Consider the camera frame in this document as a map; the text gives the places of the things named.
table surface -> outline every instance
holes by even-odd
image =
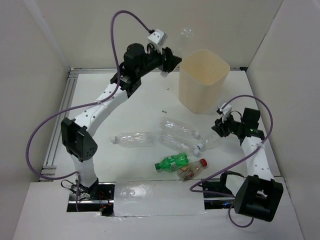
[[[111,75],[79,75],[72,105],[94,101],[96,96],[106,87]],[[136,216],[139,215],[139,210],[135,205],[132,205],[134,209],[129,208],[135,216],[104,217],[100,216],[98,212],[66,212],[69,191],[61,188],[60,181],[34,182],[30,184],[14,239],[303,240],[296,213],[286,188],[284,188],[283,196],[272,222],[255,220],[249,228],[238,228],[232,225],[228,219],[227,209],[204,210],[204,206],[201,207],[204,200],[202,193],[191,193],[195,196],[189,196],[189,192],[185,192],[195,182],[194,180],[181,182],[176,180],[178,178],[174,173],[157,173],[155,171],[154,163],[162,157],[176,152],[160,144],[155,147],[123,148],[113,145],[109,141],[109,137],[119,133],[159,131],[159,121],[163,116],[189,123],[201,134],[210,131],[210,127],[218,117],[217,114],[214,114],[215,107],[208,110],[207,114],[190,112],[178,100],[178,78],[178,72],[171,73],[167,78],[162,78],[158,72],[146,75],[137,92],[107,118],[94,136],[99,147],[94,156],[95,171],[99,180],[121,183],[118,184],[118,189],[117,183],[115,184],[116,192],[121,191],[121,188],[126,189],[129,185],[139,190],[139,184],[133,182],[135,180],[144,181],[145,183],[141,184],[141,186],[144,185],[144,189],[146,186],[156,186],[162,194],[153,196],[154,199],[151,201],[145,197],[141,198],[144,213],[148,214],[145,208],[149,208],[155,215]],[[223,85],[219,101],[227,101],[239,94],[252,95],[248,79],[243,71],[231,71]],[[234,110],[240,112],[244,110],[244,107],[257,108],[255,101],[249,98],[239,99],[232,106]],[[72,118],[79,113],[80,111],[71,112],[70,117]],[[266,154],[273,175],[279,176],[279,169],[269,143],[266,145]],[[74,170],[70,156],[65,153],[65,149],[60,144],[55,156],[56,176]],[[208,150],[200,156],[207,159],[208,167],[198,178],[204,178],[243,156],[237,138],[229,137],[218,148]],[[242,174],[247,172],[245,164],[241,164],[233,170]],[[285,186],[282,177],[276,177],[275,180]],[[170,186],[170,182],[174,183],[171,185],[172,189],[166,187]],[[166,194],[167,189],[172,197]],[[121,200],[121,194],[118,198],[114,202],[114,207],[117,212],[121,212],[124,209],[121,204],[126,202]],[[179,209],[173,213],[182,213],[182,215],[170,215],[171,211],[165,209],[168,205],[164,203],[168,201],[168,198],[173,205],[179,204]],[[154,211],[155,206],[163,208],[164,211],[158,209]],[[248,217],[235,213],[232,216],[239,224],[245,224],[250,220]]]
[[[114,73],[80,74],[72,100],[72,106],[94,101],[106,88]],[[206,114],[195,114],[187,109],[178,99],[179,72],[172,72],[166,78],[159,72],[151,72],[142,78],[141,87],[129,100],[121,104],[101,124],[94,135],[98,150],[93,157],[95,172],[100,182],[116,182],[119,180],[177,180],[175,173],[156,172],[155,163],[164,157],[178,152],[158,143],[154,147],[121,147],[112,144],[110,138],[121,133],[160,132],[162,117],[170,117],[192,125],[200,134],[210,133],[211,127],[220,116],[216,113],[217,104],[228,101],[240,94],[252,95],[252,91],[244,71],[230,71],[222,87],[220,99]],[[245,107],[257,109],[254,99],[240,98],[232,102],[232,109],[243,112]],[[69,118],[77,116],[84,109],[77,109],[69,114]],[[260,129],[265,130],[260,120]],[[280,176],[280,172],[269,141],[265,150],[271,172]],[[198,157],[189,156],[189,161],[206,159],[208,166],[197,179],[205,178],[244,157],[239,140],[230,135],[223,139],[222,144],[214,149],[202,152]],[[58,141],[54,162],[57,165],[56,176],[74,171],[71,160],[62,141]],[[246,163],[232,169],[247,175]]]

trash can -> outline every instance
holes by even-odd
[[[218,99],[230,66],[209,50],[198,50],[180,64],[179,100],[198,114]]]

wall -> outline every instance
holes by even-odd
[[[284,0],[247,72],[273,113],[272,148],[306,240],[320,239],[319,4]]]
[[[174,47],[183,28],[194,31],[186,53],[208,49],[231,67],[248,67],[282,0],[35,0],[62,52],[74,68],[113,68],[110,22],[129,10],[151,29],[168,34]],[[118,56],[147,32],[128,15],[115,24]]]
[[[25,163],[28,138],[58,110],[68,71],[22,0],[2,1],[0,22],[0,236],[8,240],[29,183],[37,180]],[[39,171],[52,128],[53,122],[46,125],[31,148],[32,163]]]

